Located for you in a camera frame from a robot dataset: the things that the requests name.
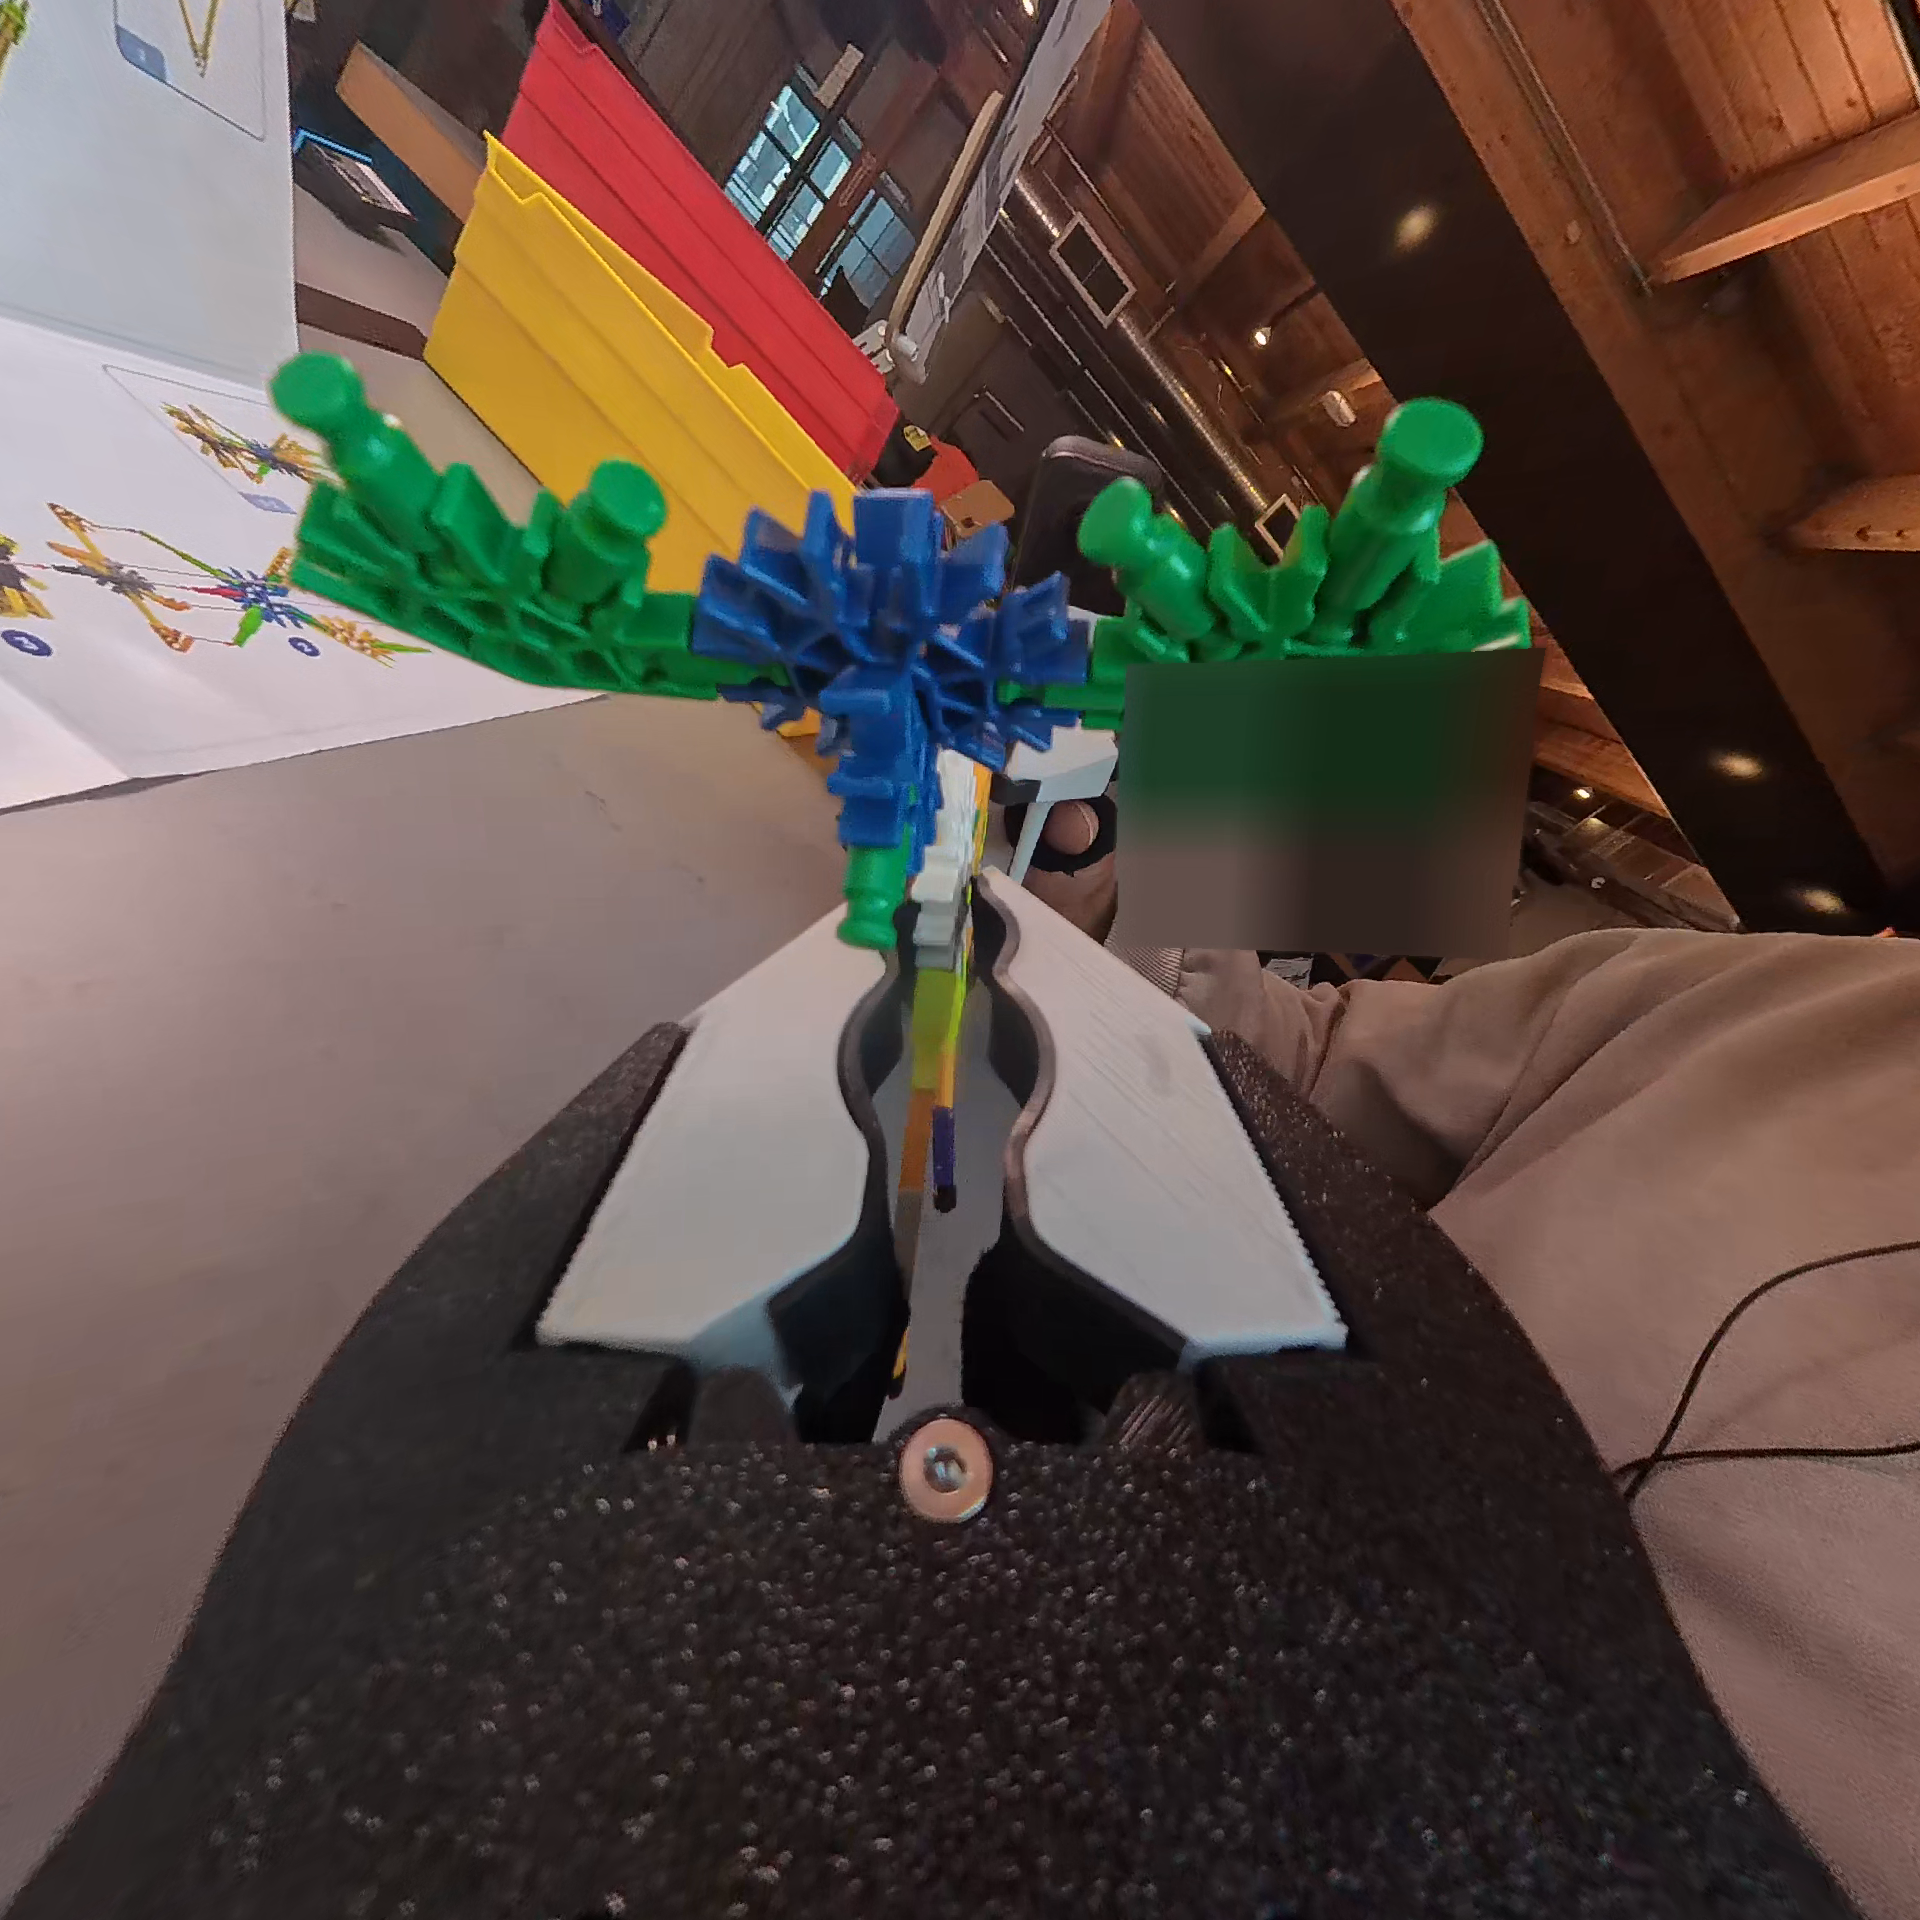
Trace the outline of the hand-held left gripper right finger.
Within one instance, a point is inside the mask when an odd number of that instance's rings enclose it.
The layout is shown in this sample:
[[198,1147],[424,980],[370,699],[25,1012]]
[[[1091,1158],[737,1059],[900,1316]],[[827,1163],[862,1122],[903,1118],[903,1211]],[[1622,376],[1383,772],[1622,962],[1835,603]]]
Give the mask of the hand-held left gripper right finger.
[[975,888],[1021,1114],[1014,1220],[1178,1364],[1340,1352],[1347,1324],[1206,1052],[1210,1028],[1005,874]]

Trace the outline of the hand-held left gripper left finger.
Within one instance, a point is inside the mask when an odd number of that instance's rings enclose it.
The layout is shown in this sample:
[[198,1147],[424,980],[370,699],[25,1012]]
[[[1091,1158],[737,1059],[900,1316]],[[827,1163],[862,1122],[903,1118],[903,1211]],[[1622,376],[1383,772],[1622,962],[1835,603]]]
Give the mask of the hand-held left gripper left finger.
[[538,1345],[745,1371],[874,1431],[909,1324],[877,1092],[903,980],[834,905],[703,1001],[538,1312]]

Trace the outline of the multicoloured toy hand assembly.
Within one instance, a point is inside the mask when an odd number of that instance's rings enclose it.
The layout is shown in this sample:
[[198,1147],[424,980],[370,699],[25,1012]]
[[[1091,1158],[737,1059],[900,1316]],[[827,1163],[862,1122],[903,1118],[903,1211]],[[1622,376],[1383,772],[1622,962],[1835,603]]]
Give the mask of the multicoloured toy hand assembly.
[[991,824],[991,772],[943,745],[904,665],[859,663],[820,695],[823,745],[837,747],[846,854],[841,937],[903,951],[910,980],[910,1092],[897,1230],[919,1241],[925,1211],[956,1205],[956,1079],[972,983],[972,905]]

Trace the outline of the green and blue toy assembly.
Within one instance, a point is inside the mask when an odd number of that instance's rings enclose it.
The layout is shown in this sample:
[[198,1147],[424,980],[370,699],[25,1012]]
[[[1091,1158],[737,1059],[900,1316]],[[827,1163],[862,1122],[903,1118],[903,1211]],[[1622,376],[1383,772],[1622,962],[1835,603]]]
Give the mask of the green and blue toy assembly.
[[1001,765],[1059,727],[1116,727],[1134,663],[1515,654],[1532,619],[1498,550],[1442,550],[1457,478],[1414,453],[1481,450],[1462,408],[1421,400],[1336,510],[1306,506],[1281,551],[1224,522],[1201,539],[1145,481],[1076,515],[1074,556],[1118,610],[1091,624],[1055,572],[1013,582],[1009,534],[956,537],[925,490],[811,491],[796,523],[752,507],[699,582],[666,587],[671,503],[629,459],[511,515],[466,463],[437,466],[349,362],[304,351],[270,396],[325,448],[293,579],[523,684],[734,699],[766,724],[823,718],[844,755],[926,742]]

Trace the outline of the person's right forearm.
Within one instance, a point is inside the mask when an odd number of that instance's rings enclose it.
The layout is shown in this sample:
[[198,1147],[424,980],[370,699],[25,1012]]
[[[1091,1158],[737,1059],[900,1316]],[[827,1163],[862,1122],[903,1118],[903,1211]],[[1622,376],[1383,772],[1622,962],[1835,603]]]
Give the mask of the person's right forearm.
[[1916,1131],[1910,939],[1606,928],[1437,983],[1317,987],[1188,949],[1174,996],[1424,1202],[1604,1127],[1617,1171],[1696,1171],[1771,1134],[1839,1155],[1845,1124]]

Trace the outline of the grey desk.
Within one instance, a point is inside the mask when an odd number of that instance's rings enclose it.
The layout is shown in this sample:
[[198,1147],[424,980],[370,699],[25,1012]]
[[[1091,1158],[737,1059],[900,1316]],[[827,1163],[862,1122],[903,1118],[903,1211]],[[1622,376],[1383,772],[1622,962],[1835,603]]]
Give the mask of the grey desk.
[[5,816],[5,1900],[376,1294],[842,871],[812,747],[673,699]]

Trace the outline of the person's right hand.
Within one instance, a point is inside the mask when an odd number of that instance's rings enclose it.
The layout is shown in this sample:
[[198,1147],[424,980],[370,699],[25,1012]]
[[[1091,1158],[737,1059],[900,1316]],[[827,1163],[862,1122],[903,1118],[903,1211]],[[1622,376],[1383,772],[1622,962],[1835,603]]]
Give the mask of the person's right hand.
[[1113,806],[1105,797],[1052,806],[1023,883],[1094,944],[1105,945],[1118,918]]

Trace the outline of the orange plastic object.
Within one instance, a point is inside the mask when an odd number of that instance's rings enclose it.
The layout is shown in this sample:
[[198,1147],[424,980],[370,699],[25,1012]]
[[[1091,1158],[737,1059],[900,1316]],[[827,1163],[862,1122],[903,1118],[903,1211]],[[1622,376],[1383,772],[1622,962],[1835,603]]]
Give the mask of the orange plastic object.
[[930,493],[955,539],[1014,522],[1018,507],[1013,497],[958,444],[910,421],[903,423],[903,441],[914,468],[909,486]]

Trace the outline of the paned window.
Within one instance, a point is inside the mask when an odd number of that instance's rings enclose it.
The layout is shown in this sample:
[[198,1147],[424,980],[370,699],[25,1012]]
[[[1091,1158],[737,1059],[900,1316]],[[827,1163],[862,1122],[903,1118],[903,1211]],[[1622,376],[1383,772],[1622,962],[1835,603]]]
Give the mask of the paned window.
[[[796,67],[732,164],[727,198],[768,241],[779,259],[795,265],[823,232],[829,203],[853,179],[862,153],[861,134],[839,117],[829,126],[811,74]],[[839,313],[868,323],[889,295],[919,241],[919,218],[907,189],[881,172],[846,228],[829,240],[811,285]]]

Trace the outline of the stack of red plastic bins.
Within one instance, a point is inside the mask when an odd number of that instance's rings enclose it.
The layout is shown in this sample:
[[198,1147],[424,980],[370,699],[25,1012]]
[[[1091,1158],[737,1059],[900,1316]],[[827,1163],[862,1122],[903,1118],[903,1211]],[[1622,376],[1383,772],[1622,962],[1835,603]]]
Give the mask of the stack of red plastic bins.
[[502,141],[686,301],[853,481],[900,409],[877,365],[565,3],[549,3]]

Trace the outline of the yellow plastic bin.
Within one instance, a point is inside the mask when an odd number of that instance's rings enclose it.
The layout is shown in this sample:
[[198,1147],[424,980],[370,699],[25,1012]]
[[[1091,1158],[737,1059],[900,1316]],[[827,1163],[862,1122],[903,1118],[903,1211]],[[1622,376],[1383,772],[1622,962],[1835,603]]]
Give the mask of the yellow plastic bin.
[[646,500],[641,585],[688,611],[755,513],[800,531],[853,479],[713,323],[525,158],[488,138],[426,362],[561,503],[610,468]]

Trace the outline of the person's beige sweatshirt torso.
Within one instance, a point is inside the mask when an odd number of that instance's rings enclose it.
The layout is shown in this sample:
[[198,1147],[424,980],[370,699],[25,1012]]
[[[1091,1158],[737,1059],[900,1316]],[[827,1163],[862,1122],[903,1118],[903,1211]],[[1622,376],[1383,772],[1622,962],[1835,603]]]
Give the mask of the person's beige sweatshirt torso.
[[[1615,1467],[1659,1439],[1733,1304],[1808,1260],[1916,1238],[1912,1144],[1846,1122],[1836,1155],[1615,1169],[1592,1127],[1490,1160],[1447,1226],[1542,1344]],[[1708,1367],[1681,1448],[1916,1438],[1916,1253],[1788,1283]],[[1687,1465],[1629,1516],[1715,1704],[1869,1915],[1916,1915],[1916,1455]]]

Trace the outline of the small black device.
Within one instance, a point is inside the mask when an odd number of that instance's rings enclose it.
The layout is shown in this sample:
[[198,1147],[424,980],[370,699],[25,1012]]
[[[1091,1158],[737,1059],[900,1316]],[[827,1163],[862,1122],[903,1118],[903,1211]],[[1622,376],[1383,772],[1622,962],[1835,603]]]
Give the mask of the small black device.
[[373,158],[318,132],[294,129],[293,176],[303,191],[360,235],[413,234],[416,230],[414,211],[386,184]]

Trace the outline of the white toy instruction sheet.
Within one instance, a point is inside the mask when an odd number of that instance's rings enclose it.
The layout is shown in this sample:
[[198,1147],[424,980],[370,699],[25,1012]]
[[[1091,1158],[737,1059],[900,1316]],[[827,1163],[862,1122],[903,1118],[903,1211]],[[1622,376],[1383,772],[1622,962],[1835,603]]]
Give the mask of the white toy instruction sheet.
[[293,582],[277,3],[5,3],[3,804],[582,702]]

